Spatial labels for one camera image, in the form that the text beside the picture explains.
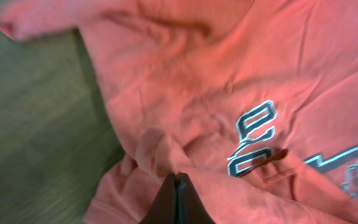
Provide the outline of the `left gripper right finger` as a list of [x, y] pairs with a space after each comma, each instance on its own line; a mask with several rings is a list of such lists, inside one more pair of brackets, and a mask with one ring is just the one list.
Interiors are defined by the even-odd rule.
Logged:
[[177, 223], [215, 224], [186, 173], [177, 175]]

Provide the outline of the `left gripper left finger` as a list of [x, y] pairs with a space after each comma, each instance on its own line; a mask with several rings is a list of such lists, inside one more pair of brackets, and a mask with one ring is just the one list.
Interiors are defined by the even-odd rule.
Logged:
[[175, 175], [168, 174], [140, 224], [174, 224], [176, 215]]

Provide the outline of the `red printed t-shirt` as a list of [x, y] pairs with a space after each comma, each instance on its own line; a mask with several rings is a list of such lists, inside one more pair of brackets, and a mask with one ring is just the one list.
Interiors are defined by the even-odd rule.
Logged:
[[358, 1], [9, 1], [0, 31], [77, 28], [124, 158], [86, 223], [138, 223], [190, 176], [216, 223], [358, 223]]

